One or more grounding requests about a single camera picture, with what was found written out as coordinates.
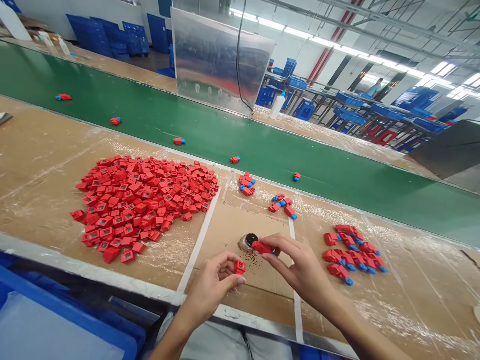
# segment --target red stool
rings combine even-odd
[[[397,137],[397,135],[398,134],[395,131],[388,130],[388,131],[385,131],[383,133],[383,135],[380,136],[378,139],[376,139],[373,143],[384,147],[389,142],[391,142],[393,139],[395,139]]]

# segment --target small container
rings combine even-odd
[[[253,250],[252,245],[254,244],[254,242],[258,240],[259,240],[259,237],[257,235],[255,235],[254,233],[249,233],[240,239],[238,246],[243,251],[251,252]]]

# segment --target cardboard sheet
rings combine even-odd
[[[75,184],[101,158],[128,154],[190,160],[156,145],[1,97],[0,110],[15,116],[0,127],[0,231],[57,249],[73,259],[176,290],[204,214],[196,214],[189,223],[176,222],[159,243],[150,242],[137,261],[108,265],[99,253],[80,243],[84,227],[72,220],[69,212],[84,208]],[[414,359],[478,358],[480,324],[473,309],[480,303],[480,272],[461,252],[469,250],[467,247],[264,181],[257,182],[254,196],[245,197],[238,191],[238,174],[207,166],[216,171],[222,192],[197,268],[223,249],[240,251],[236,244],[248,232],[288,235],[289,222],[283,211],[268,211],[271,198],[285,194],[294,201],[298,213],[294,222],[297,240],[313,248],[324,269],[327,264],[321,257],[328,249],[324,234],[333,232],[336,224],[355,225],[383,253],[388,274],[353,273],[353,287],[329,275],[335,288],[353,301],[365,319]],[[223,303],[295,326],[288,285],[257,255],[242,258],[249,267],[247,285],[229,293]],[[301,313],[305,331],[345,342],[340,332],[306,303],[301,304]]]

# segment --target black cable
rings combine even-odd
[[[238,81],[238,92],[240,93],[240,100],[250,109],[251,114],[253,115],[254,109],[252,109],[252,107],[242,97],[242,89],[240,86],[240,35],[242,34],[242,25],[244,23],[244,14],[246,8],[247,0],[243,0],[243,12],[241,13],[240,29],[238,30],[238,42],[236,44],[236,79]]]

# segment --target forearm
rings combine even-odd
[[[342,295],[338,294],[336,301],[323,311],[325,312],[322,312],[322,315],[341,331],[360,359],[410,359],[382,335],[376,326],[366,321]]]
[[[148,360],[180,359],[195,327],[180,309]]]

